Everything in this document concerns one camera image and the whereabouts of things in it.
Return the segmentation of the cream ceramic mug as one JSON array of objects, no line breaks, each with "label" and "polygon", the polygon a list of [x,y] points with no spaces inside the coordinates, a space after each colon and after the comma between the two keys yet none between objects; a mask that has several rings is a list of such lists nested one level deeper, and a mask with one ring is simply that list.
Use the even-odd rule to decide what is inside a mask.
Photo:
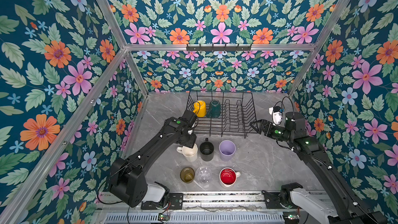
[{"label": "cream ceramic mug", "polygon": [[198,158],[198,147],[194,144],[193,148],[189,148],[187,146],[177,147],[177,152],[181,153],[185,159],[189,162],[194,162]]}]

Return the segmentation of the black mug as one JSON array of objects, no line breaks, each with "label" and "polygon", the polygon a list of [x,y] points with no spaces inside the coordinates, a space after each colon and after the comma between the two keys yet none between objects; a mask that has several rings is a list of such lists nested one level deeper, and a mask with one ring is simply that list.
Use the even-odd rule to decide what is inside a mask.
[{"label": "black mug", "polygon": [[214,145],[209,141],[209,138],[206,138],[205,141],[200,145],[200,156],[203,161],[209,162],[214,157]]}]

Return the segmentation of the yellow plastic cup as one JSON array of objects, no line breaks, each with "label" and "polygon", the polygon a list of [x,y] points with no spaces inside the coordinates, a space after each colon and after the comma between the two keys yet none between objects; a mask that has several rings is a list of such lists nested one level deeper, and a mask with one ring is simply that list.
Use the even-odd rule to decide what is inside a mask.
[{"label": "yellow plastic cup", "polygon": [[206,103],[202,100],[195,101],[193,112],[197,115],[198,118],[203,118],[207,114]]}]

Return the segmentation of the cream and green mug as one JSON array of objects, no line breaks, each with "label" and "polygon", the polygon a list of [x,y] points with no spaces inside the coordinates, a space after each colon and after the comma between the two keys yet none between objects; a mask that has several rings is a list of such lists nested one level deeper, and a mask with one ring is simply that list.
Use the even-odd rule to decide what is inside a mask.
[{"label": "cream and green mug", "polygon": [[218,100],[212,100],[207,112],[208,118],[219,118],[221,115],[221,104]]}]

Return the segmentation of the red and white mug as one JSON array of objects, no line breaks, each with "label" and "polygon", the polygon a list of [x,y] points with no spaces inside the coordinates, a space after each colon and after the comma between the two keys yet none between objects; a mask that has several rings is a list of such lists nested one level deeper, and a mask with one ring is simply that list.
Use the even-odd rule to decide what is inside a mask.
[{"label": "red and white mug", "polygon": [[240,172],[237,172],[232,168],[224,168],[219,173],[219,181],[222,187],[230,188],[236,183],[240,176]]}]

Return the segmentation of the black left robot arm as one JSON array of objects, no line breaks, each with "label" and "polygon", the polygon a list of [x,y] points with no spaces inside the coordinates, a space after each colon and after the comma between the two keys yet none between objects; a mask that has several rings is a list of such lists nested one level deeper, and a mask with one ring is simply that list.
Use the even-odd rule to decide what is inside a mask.
[{"label": "black left robot arm", "polygon": [[164,207],[170,190],[163,184],[148,184],[146,174],[156,160],[172,145],[193,148],[197,140],[193,129],[197,115],[186,110],[179,117],[165,120],[158,133],[136,153],[126,159],[117,159],[110,168],[108,191],[130,207],[152,202]]}]

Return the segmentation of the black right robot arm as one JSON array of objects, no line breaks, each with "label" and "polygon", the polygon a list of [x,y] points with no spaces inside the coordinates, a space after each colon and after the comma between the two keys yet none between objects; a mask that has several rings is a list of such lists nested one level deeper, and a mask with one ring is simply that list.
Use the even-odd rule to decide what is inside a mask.
[{"label": "black right robot arm", "polygon": [[307,192],[299,183],[281,187],[278,202],[283,207],[299,207],[321,224],[386,224],[380,211],[371,210],[349,187],[337,168],[330,161],[320,142],[309,136],[305,118],[297,112],[285,114],[283,126],[268,120],[257,120],[250,126],[259,134],[286,142],[285,148],[293,151],[317,177],[332,206],[324,204]]}]

